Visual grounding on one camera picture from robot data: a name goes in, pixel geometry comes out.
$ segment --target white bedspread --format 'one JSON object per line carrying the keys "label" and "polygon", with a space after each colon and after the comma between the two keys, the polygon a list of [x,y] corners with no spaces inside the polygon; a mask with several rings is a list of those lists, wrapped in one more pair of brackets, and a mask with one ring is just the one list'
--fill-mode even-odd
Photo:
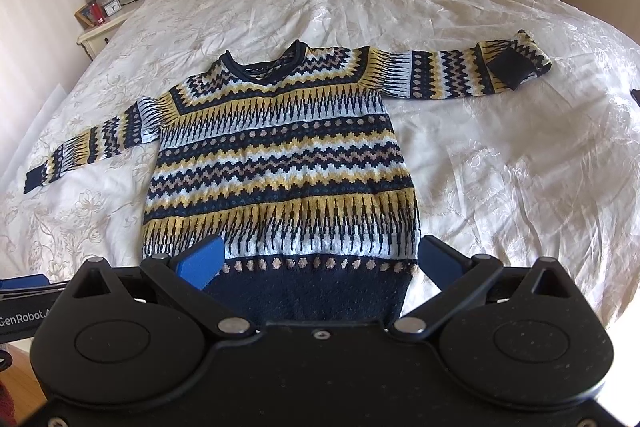
{"label": "white bedspread", "polygon": [[[638,47],[557,0],[147,0],[87,69],[0,203],[0,277],[73,275],[90,255],[139,262],[156,146],[22,195],[26,168],[60,142],[205,70],[225,50],[257,62],[311,46],[444,50],[524,28],[554,60],[517,92],[389,100],[422,231],[467,255],[525,266],[558,257],[605,323],[640,278]],[[405,309],[434,292],[412,285]]]}

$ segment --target white nightstand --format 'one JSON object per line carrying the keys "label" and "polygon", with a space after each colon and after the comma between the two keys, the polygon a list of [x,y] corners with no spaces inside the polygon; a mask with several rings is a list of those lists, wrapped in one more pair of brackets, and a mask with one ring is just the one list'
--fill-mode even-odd
{"label": "white nightstand", "polygon": [[103,24],[95,28],[89,28],[78,37],[78,44],[84,48],[87,55],[91,57],[91,60],[94,60],[98,53],[109,44],[109,41],[113,38],[122,23],[131,17],[133,12],[140,8],[144,1],[145,0],[140,0],[123,6],[122,10],[111,17],[107,17]]}

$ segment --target knitted sweater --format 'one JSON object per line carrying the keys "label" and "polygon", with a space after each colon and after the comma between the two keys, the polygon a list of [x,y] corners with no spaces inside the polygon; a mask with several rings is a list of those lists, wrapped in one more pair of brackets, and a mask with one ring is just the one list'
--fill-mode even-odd
{"label": "knitted sweater", "polygon": [[145,256],[219,235],[225,264],[205,291],[259,323],[390,321],[415,269],[420,222],[383,95],[483,96],[550,67],[524,31],[452,52],[296,41],[249,66],[226,52],[205,73],[63,143],[28,172],[25,192],[159,140]]}

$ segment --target bedspread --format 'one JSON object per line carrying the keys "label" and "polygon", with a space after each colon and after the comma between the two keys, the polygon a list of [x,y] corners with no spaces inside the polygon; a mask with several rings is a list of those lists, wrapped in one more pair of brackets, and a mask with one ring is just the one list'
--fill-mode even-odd
{"label": "bedspread", "polygon": [[[61,142],[143,95],[204,71],[311,46],[446,50],[524,28],[554,62],[516,92],[427,103],[387,100],[415,183],[423,233],[514,266],[558,257],[605,323],[640,279],[638,46],[558,0],[147,0],[92,62],[0,204],[0,277],[73,275],[101,255],[140,261],[154,144],[24,195],[24,174]],[[415,279],[404,309],[433,295]]]}

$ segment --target clock face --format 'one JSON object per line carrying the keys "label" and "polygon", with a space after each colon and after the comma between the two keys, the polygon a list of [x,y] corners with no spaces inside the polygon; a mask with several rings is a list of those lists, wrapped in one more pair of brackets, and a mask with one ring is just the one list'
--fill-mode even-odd
{"label": "clock face", "polygon": [[104,12],[107,14],[107,17],[111,17],[114,13],[120,10],[122,6],[120,6],[119,0],[113,0],[104,5]]}

